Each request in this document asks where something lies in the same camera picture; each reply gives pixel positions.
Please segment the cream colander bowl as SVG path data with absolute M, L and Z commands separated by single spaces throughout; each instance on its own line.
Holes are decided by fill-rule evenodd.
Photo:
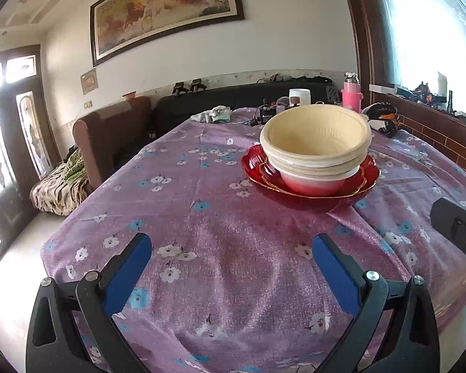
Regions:
M 275 152 L 273 149 L 267 148 L 264 149 L 264 152 L 268 158 L 274 158 L 275 160 L 279 160 L 290 165 L 306 165 L 311 168 L 325 168 L 345 163 L 360 165 L 368 155 L 368 148 L 359 149 L 345 155 L 333 155 L 330 157 L 309 155 L 305 158 L 302 155 L 281 154 L 279 152 Z

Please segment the cream plastic bowl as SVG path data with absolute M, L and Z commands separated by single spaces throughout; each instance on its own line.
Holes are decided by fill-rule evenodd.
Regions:
M 313 104 L 287 109 L 263 127 L 264 152 L 279 158 L 316 158 L 328 165 L 345 163 L 368 150 L 371 129 L 366 118 L 351 109 Z

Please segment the white plastic bowl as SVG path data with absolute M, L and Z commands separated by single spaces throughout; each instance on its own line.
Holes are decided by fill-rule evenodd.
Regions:
M 302 196 L 329 196 L 331 194 L 335 194 L 343 187 L 347 179 L 354 176 L 353 175 L 346 179 L 320 180 L 300 178 L 287 173 L 279 173 L 284 184 L 286 184 L 290 191 Z
M 345 163 L 337 166 L 325 168 L 311 168 L 306 165 L 290 165 L 274 158 L 269 158 L 268 162 L 281 173 L 298 176 L 300 178 L 337 180 L 349 178 L 358 172 L 360 166 L 353 163 Z

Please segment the large red glass plate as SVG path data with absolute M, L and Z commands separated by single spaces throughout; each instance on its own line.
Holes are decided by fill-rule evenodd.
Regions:
M 248 149 L 240 160 L 246 177 L 263 195 L 294 210 L 327 213 L 343 209 L 362 200 L 376 185 L 381 171 L 375 159 L 368 155 L 355 176 L 348 178 L 332 196 L 302 196 L 291 191 L 280 172 L 268 163 L 267 155 L 258 144 Z

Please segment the small red glass plate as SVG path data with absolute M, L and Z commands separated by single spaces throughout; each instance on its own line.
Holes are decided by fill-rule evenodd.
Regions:
M 262 181 L 279 192 L 305 198 L 349 197 L 359 193 L 367 184 L 362 168 L 350 178 L 340 180 L 303 179 L 282 174 L 269 161 L 258 165 Z

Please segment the brick pattern wooden cabinet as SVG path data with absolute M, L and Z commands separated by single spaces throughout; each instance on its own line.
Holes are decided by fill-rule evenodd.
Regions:
M 371 92 L 373 102 L 393 104 L 399 120 L 415 136 L 425 140 L 466 171 L 466 124 L 457 118 L 393 95 Z

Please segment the patterned blanket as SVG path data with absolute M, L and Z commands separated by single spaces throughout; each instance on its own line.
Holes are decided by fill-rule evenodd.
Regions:
M 71 146 L 66 158 L 36 183 L 29 195 L 36 210 L 69 216 L 88 196 L 88 178 L 78 146 Z

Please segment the purple floral tablecloth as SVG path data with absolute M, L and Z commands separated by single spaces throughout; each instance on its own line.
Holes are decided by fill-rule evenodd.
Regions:
M 431 226 L 433 202 L 466 206 L 466 172 L 425 141 L 375 133 L 380 171 L 355 205 L 315 214 L 264 196 L 240 166 L 260 130 L 188 120 L 96 189 L 41 251 L 59 282 L 101 269 L 137 233 L 153 253 L 115 322 L 152 372 L 302 371 L 349 323 L 316 267 L 326 233 L 387 279 L 424 277 L 437 322 L 466 304 L 466 256 Z

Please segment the pink thermos bottle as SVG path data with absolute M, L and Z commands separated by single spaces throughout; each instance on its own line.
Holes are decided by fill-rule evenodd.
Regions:
M 342 106 L 359 113 L 361 112 L 362 99 L 359 76 L 356 72 L 346 72 L 342 89 Z

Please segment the wooden glass door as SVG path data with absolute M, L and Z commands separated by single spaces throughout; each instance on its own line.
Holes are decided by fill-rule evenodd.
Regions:
M 41 48 L 0 52 L 0 260 L 38 214 L 33 186 L 59 161 L 43 91 Z

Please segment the white plastic jar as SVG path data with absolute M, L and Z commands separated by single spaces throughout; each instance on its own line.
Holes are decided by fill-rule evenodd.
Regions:
M 310 105 L 311 104 L 311 90 L 310 89 L 290 89 L 289 97 L 293 99 L 294 97 L 299 98 L 299 105 Z

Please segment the motor with wooden spool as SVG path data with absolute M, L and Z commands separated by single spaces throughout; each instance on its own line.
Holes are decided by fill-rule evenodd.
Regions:
M 297 107 L 299 105 L 299 98 L 294 97 L 291 99 L 289 96 L 282 96 L 279 97 L 276 101 L 276 110 L 277 113 L 281 113 L 285 111 L 286 109 L 291 109 L 294 107 Z

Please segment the black sofa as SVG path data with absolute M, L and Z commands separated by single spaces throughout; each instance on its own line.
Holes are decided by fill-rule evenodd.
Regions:
M 328 104 L 341 101 L 341 89 L 329 78 L 298 77 L 288 81 L 242 84 L 179 95 L 169 95 L 158 101 L 147 120 L 148 131 L 159 138 L 179 126 L 192 115 L 218 105 L 231 109 L 257 108 L 289 95 L 291 89 L 308 89 L 311 101 Z

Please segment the framed horse painting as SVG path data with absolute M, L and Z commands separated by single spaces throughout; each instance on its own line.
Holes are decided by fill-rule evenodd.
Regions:
M 153 39 L 243 19 L 241 0 L 98 0 L 90 8 L 92 65 Z

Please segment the small wall plaque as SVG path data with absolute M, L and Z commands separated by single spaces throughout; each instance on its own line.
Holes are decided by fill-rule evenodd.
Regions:
M 95 89 L 98 88 L 97 83 L 97 72 L 96 69 L 91 69 L 90 71 L 82 74 L 80 76 L 80 84 L 82 88 L 83 95 L 86 95 Z

